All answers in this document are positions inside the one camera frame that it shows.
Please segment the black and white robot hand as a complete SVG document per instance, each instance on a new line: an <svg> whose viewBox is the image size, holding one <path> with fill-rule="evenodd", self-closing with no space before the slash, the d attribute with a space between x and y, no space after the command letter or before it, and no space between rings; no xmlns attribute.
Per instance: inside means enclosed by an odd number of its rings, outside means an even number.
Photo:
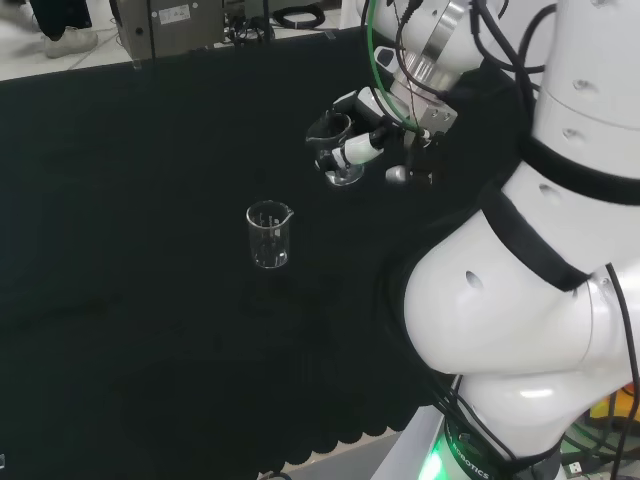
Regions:
<svg viewBox="0 0 640 480"><path fill-rule="evenodd" d="M314 151L315 168L334 187L360 180L366 166L385 148L400 142L404 158L385 172L388 183L401 185L432 177L428 149L443 139L457 118L446 105L425 104L420 119L398 97L364 87L333 102L308 128L305 144Z"/></svg>

